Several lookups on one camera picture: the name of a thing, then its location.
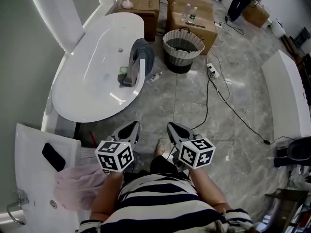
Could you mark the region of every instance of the gray tile floor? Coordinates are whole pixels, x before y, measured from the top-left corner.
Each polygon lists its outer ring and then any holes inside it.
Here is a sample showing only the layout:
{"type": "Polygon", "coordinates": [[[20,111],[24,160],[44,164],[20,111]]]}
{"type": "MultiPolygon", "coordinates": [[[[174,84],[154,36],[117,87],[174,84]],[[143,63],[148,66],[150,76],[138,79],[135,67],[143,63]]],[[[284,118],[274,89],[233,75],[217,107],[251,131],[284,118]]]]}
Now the gray tile floor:
{"type": "MultiPolygon", "coordinates": [[[[213,3],[215,20],[223,21],[226,9],[220,2],[213,0],[213,3]]],[[[161,3],[160,28],[165,26],[166,13],[167,7],[161,3]]],[[[221,61],[224,76],[231,80],[228,103],[255,131],[265,139],[273,140],[270,98],[261,65],[278,49],[286,50],[269,29],[258,29],[243,17],[234,26],[241,28],[244,35],[230,29],[232,39],[223,36],[225,44],[212,48],[221,61]]],[[[82,124],[80,128],[82,144],[92,147],[89,132],[100,142],[122,124],[138,120],[142,125],[142,133],[136,148],[140,153],[137,169],[148,169],[158,140],[167,137],[168,122],[182,123],[191,128],[201,123],[206,113],[206,56],[200,55],[195,59],[191,72],[177,75],[164,64],[161,40],[157,36],[156,41],[151,43],[156,53],[152,72],[162,71],[160,79],[152,84],[146,83],[136,100],[124,111],[99,122],[82,124]]],[[[214,45],[220,44],[218,37],[214,45]]],[[[217,58],[210,52],[208,57],[219,70],[217,58]]],[[[215,82],[224,97],[227,97],[225,83],[221,79],[215,82]]],[[[205,170],[226,194],[229,204],[233,208],[247,210],[254,220],[260,219],[270,204],[264,194],[284,186],[285,169],[276,170],[273,167],[273,150],[220,101],[211,82],[208,117],[195,131],[206,136],[216,146],[212,164],[205,170]]]]}

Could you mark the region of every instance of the packaging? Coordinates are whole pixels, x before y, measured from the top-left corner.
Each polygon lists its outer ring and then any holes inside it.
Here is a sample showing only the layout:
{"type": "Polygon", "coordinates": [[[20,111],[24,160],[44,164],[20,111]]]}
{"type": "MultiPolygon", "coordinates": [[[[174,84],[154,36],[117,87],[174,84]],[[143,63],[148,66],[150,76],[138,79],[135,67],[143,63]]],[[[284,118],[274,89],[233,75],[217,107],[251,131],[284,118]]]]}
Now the packaging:
{"type": "Polygon", "coordinates": [[[160,0],[130,0],[134,7],[124,9],[120,3],[119,12],[130,12],[139,15],[144,20],[145,39],[154,41],[159,17],[160,0]]]}
{"type": "Polygon", "coordinates": [[[246,21],[261,28],[270,15],[260,4],[254,6],[254,3],[251,3],[243,10],[242,14],[246,21]]]}
{"type": "Polygon", "coordinates": [[[205,49],[201,54],[207,54],[217,38],[211,0],[168,0],[166,30],[185,29],[185,27],[204,42],[205,49]],[[190,3],[191,8],[198,7],[193,24],[181,20],[187,3],[190,3]]]}

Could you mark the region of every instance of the wicker basket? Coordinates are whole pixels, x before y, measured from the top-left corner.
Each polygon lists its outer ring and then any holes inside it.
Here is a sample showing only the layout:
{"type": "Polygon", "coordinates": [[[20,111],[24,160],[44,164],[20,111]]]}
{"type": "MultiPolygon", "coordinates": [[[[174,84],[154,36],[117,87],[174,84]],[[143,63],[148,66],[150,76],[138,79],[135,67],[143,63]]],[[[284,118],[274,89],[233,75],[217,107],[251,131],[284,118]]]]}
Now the wicker basket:
{"type": "Polygon", "coordinates": [[[192,62],[205,48],[195,34],[187,30],[172,30],[163,36],[164,60],[174,73],[186,73],[192,62]]]}

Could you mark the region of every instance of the water bottle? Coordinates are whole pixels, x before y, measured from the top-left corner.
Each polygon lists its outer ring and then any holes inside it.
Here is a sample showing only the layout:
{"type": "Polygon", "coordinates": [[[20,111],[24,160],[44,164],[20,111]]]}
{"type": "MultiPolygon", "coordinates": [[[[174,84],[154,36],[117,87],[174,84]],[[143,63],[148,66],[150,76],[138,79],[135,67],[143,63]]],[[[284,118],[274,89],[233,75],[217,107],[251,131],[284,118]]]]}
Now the water bottle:
{"type": "Polygon", "coordinates": [[[163,74],[163,72],[158,72],[158,73],[156,73],[154,76],[152,76],[150,79],[147,80],[147,83],[148,83],[148,84],[153,83],[154,81],[156,81],[157,79],[159,79],[159,78],[160,78],[160,75],[162,75],[162,74],[163,74]]]}
{"type": "Polygon", "coordinates": [[[189,14],[189,12],[190,12],[190,8],[191,8],[190,3],[187,3],[187,5],[185,6],[183,15],[182,15],[182,17],[181,17],[181,20],[182,20],[182,21],[187,20],[188,14],[189,14]]]}
{"type": "Polygon", "coordinates": [[[197,11],[197,10],[198,10],[198,7],[194,7],[194,8],[193,8],[193,10],[192,10],[191,13],[190,13],[188,22],[190,22],[190,23],[193,23],[193,22],[194,22],[194,19],[195,19],[196,11],[197,11]]]}

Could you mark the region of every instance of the black and white striped shirt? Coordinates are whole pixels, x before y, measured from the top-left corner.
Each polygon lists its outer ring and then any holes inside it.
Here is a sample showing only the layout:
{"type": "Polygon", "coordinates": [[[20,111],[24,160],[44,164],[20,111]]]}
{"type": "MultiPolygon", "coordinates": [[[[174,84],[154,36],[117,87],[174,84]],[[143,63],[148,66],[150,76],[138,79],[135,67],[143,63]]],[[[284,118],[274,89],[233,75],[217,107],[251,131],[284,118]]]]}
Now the black and white striped shirt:
{"type": "Polygon", "coordinates": [[[215,229],[215,222],[224,232],[253,226],[242,209],[215,211],[198,196],[191,181],[174,174],[150,174],[121,189],[116,211],[104,223],[83,221],[79,232],[206,232],[215,229]]]}

